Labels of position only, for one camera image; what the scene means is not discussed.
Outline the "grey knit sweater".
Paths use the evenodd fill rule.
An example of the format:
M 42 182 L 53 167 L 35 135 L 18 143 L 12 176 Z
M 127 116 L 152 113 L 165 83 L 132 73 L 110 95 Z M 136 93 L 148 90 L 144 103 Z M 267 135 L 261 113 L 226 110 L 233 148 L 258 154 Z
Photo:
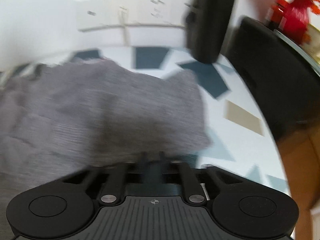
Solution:
M 20 192 L 143 151 L 206 148 L 203 112 L 191 70 L 160 79 L 98 59 L 9 78 L 1 85 L 1 239 L 13 237 L 5 210 Z

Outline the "geometric patterned tablecloth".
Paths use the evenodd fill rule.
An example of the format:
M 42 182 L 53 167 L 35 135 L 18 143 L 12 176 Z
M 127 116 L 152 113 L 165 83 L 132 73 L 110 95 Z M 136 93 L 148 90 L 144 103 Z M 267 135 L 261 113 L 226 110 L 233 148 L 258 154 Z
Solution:
M 1 71 L 10 77 L 34 74 L 40 64 L 105 57 L 132 72 L 164 78 L 183 69 L 195 72 L 204 101 L 210 145 L 186 156 L 194 167 L 216 165 L 283 193 L 290 188 L 272 133 L 248 88 L 224 56 L 217 63 L 196 62 L 183 48 L 103 47 L 62 53 Z

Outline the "black bottle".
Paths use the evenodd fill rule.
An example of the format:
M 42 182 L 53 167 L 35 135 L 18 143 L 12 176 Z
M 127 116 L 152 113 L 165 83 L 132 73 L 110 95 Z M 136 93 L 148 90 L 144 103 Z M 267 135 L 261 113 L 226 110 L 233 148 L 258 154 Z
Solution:
M 186 43 L 199 62 L 214 63 L 220 53 L 235 0 L 193 0 L 185 18 Z

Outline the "red packaging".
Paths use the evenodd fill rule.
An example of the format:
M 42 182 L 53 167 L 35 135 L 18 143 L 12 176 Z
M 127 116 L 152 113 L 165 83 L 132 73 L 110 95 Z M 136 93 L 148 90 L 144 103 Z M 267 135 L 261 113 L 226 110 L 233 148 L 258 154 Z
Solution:
M 319 0 L 275 0 L 268 10 L 265 25 L 301 45 L 310 41 L 306 33 L 309 12 L 319 15 Z

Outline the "white wall socket panel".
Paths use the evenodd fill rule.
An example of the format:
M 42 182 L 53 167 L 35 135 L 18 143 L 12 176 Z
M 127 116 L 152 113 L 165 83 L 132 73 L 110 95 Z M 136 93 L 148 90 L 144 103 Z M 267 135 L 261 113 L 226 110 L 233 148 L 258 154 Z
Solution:
M 192 0 L 75 0 L 78 31 L 120 26 L 184 26 Z

